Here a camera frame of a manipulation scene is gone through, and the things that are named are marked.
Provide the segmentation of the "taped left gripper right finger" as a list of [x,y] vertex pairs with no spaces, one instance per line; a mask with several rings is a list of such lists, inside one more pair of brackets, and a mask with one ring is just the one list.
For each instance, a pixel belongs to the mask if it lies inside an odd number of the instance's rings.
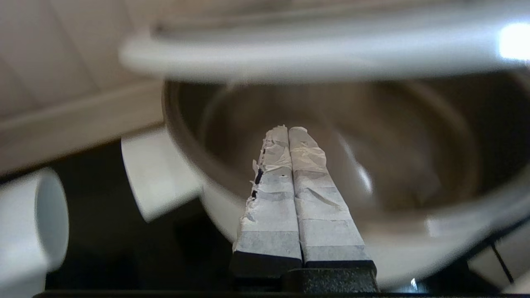
[[306,268],[377,273],[349,208],[326,167],[326,156],[303,127],[289,130],[299,241]]

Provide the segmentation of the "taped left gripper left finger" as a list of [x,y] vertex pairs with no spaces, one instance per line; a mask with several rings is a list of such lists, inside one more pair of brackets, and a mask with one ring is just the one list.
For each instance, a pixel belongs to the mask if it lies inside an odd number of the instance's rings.
[[293,162],[285,126],[266,132],[253,169],[255,177],[240,218],[230,272],[237,290],[280,290],[282,276],[302,268]]

